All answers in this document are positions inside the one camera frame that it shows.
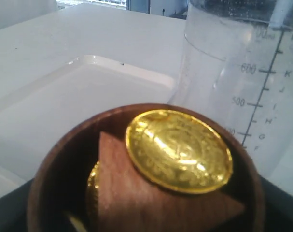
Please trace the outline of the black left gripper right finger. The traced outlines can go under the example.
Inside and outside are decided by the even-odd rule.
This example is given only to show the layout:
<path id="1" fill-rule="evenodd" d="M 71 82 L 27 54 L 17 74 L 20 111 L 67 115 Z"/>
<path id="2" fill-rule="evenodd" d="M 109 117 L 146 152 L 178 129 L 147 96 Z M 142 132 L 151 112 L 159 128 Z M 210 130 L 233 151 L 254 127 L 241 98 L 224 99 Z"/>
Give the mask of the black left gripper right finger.
<path id="1" fill-rule="evenodd" d="M 265 193 L 265 231 L 293 232 L 293 196 L 261 177 Z"/>

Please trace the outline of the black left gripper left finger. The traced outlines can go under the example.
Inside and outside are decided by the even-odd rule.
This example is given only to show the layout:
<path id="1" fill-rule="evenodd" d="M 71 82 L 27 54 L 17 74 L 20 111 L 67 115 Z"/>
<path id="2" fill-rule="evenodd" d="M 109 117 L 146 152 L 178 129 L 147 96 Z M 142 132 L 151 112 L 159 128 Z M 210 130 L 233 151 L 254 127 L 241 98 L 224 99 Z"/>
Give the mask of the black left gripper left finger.
<path id="1" fill-rule="evenodd" d="M 0 198 L 0 232 L 27 231 L 27 201 L 32 180 Z"/>

